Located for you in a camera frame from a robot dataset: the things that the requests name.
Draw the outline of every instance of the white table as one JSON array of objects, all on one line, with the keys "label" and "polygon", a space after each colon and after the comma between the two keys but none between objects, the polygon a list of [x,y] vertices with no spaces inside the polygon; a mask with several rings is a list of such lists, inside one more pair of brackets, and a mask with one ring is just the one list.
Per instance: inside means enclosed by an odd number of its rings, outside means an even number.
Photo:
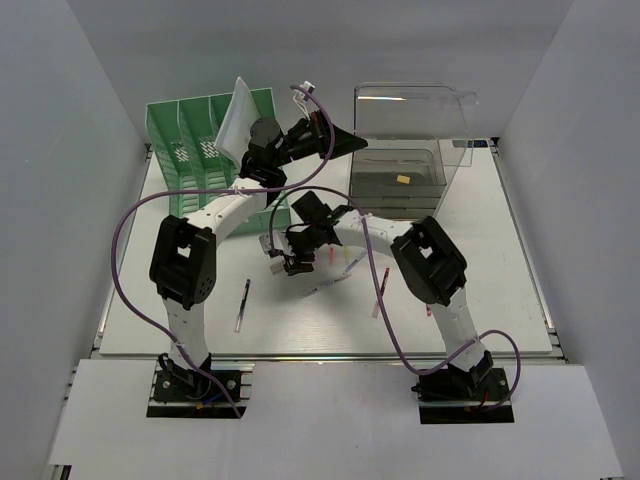
[{"label": "white table", "polygon": [[[526,366],[513,424],[420,425],[403,367],[262,362],[242,420],[145,418],[153,360],[84,360],[50,463],[70,480],[621,475],[584,367]],[[508,369],[513,375],[513,368]]]},{"label": "white table", "polygon": [[[165,190],[155,158],[151,162],[143,196]],[[304,178],[318,162],[316,157],[287,166],[289,182]],[[313,184],[346,191],[349,162],[347,157],[332,160]],[[332,207],[344,203],[328,193],[319,196]],[[120,275],[133,303],[165,325],[166,312],[148,272],[158,227],[167,212],[167,198],[138,212]],[[458,170],[437,219],[467,258],[468,301],[478,332],[503,329],[524,353],[549,352],[542,309],[489,149],[475,149],[473,165]],[[335,249],[330,266],[324,248],[314,273],[291,278],[272,276],[270,262],[256,235],[229,238],[220,246],[217,282],[205,308],[205,335],[214,355],[392,354],[382,319],[371,317],[374,291],[366,262],[358,265],[352,278],[305,299],[301,299],[304,292],[344,269],[342,250]],[[442,354],[444,344],[435,322],[408,291],[395,262],[376,256],[376,264],[380,275],[384,267],[391,267],[384,298],[403,349]],[[242,331],[236,334],[235,318],[247,278],[252,285]],[[510,352],[501,338],[487,338],[486,345],[496,353]],[[130,313],[114,296],[101,354],[157,355],[168,347],[169,340],[162,333]]]}]

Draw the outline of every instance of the white panel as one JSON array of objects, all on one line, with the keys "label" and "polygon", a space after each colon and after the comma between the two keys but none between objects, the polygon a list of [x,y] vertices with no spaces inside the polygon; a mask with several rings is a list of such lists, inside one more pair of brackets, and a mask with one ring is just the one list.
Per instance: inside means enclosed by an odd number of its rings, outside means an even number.
[{"label": "white panel", "polygon": [[[290,164],[289,181],[302,180],[318,161],[316,157],[315,162],[307,159]],[[155,159],[152,162],[144,195],[164,189]],[[348,169],[348,158],[332,160],[313,183],[345,191]],[[320,192],[319,196],[331,206],[345,203],[328,193]],[[167,203],[161,199],[139,212],[121,274],[133,303],[163,324],[166,312],[148,271]],[[469,308],[478,332],[500,328],[513,335],[525,352],[550,351],[541,309],[489,149],[477,149],[473,166],[459,169],[438,220],[467,258]],[[391,268],[385,300],[404,349],[444,353],[435,322],[406,287],[395,260],[376,255],[376,262],[380,276],[385,267]],[[394,354],[382,319],[371,318],[375,294],[366,261],[353,270],[352,278],[305,299],[302,294],[341,274],[346,266],[342,250],[336,249],[334,265],[330,266],[328,249],[323,248],[313,274],[292,278],[271,275],[270,263],[257,235],[229,238],[221,244],[217,282],[205,307],[205,334],[212,353]],[[234,325],[247,278],[251,278],[251,291],[242,331],[237,334]],[[510,344],[501,337],[487,338],[486,345],[511,354]],[[114,297],[101,353],[159,354],[168,347],[162,333]]]},{"label": "white panel", "polygon": [[142,360],[82,362],[51,462],[73,465],[78,480],[620,474],[582,367],[526,367],[516,422],[504,425],[420,425],[415,377],[366,364],[258,364],[240,421],[147,419],[153,369]]},{"label": "white panel", "polygon": [[145,149],[63,0],[0,7],[0,477],[40,478]]},{"label": "white panel", "polygon": [[148,102],[312,81],[341,127],[365,81],[476,91],[479,136],[500,135],[571,0],[70,0],[127,111]]},{"label": "white panel", "polygon": [[577,0],[501,143],[562,345],[640,478],[640,2]]}]

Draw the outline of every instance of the green plastic rack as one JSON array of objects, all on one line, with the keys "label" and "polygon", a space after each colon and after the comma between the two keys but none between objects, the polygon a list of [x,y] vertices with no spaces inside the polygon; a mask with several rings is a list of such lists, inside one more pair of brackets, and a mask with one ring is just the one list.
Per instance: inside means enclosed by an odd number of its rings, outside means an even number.
[{"label": "green plastic rack", "polygon": [[[270,88],[252,90],[261,117],[275,117]],[[238,176],[233,161],[214,147],[231,93],[187,98],[147,105],[146,127],[162,176],[169,190],[224,189]],[[176,217],[195,212],[217,195],[173,195],[169,213]],[[261,232],[268,228],[272,208],[253,215],[233,233]],[[289,206],[278,207],[274,227],[291,224]]]}]

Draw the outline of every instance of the pen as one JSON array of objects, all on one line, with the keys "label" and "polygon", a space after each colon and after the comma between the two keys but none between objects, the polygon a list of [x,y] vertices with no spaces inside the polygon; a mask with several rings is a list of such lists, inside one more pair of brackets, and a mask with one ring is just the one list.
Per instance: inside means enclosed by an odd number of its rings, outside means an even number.
[{"label": "pen", "polygon": [[249,295],[249,287],[251,286],[251,279],[247,278],[244,284],[244,293],[242,294],[242,301],[240,302],[240,311],[238,312],[238,318],[236,320],[236,328],[233,330],[236,333],[240,333],[240,327],[242,327],[242,319],[244,317],[244,309],[247,306],[247,296]]},{"label": "pen", "polygon": [[322,290],[323,288],[329,287],[331,285],[333,285],[334,283],[338,283],[341,282],[343,280],[346,280],[347,278],[349,278],[351,275],[342,275],[341,277],[335,278],[333,280],[328,280],[326,282],[321,283],[320,285],[318,285],[315,288],[312,288],[311,290],[309,290],[307,293],[305,293],[304,295],[302,295],[302,298],[308,297],[310,295],[313,295],[314,293],[319,292],[320,290]]},{"label": "pen", "polygon": [[342,272],[342,275],[346,275],[351,270],[353,270],[354,267],[360,262],[360,260],[362,260],[366,255],[367,255],[366,250],[363,250],[362,252],[360,252],[360,254],[358,254],[358,256],[355,258],[355,260],[351,262],[347,268],[344,269],[344,272]]},{"label": "pen", "polygon": [[[380,287],[380,296],[384,295],[384,291],[387,288],[387,280],[389,279],[389,267],[384,269],[384,276],[382,277],[382,286]],[[373,318],[378,318],[378,312],[380,311],[380,305],[378,305],[378,301],[376,300],[376,304],[373,307],[373,312],[371,316]]]}]

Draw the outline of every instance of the white wall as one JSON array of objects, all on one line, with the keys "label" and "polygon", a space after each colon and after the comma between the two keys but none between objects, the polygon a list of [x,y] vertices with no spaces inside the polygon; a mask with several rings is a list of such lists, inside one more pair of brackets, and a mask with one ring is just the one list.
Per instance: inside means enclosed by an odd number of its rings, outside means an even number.
[{"label": "white wall", "polygon": [[576,0],[504,132],[552,317],[640,478],[640,2]]},{"label": "white wall", "polygon": [[0,13],[0,478],[40,478],[144,146],[64,0]]},{"label": "white wall", "polygon": [[351,127],[364,81],[444,82],[478,93],[479,135],[502,133],[571,0],[69,0],[138,131],[148,102],[307,79]]}]

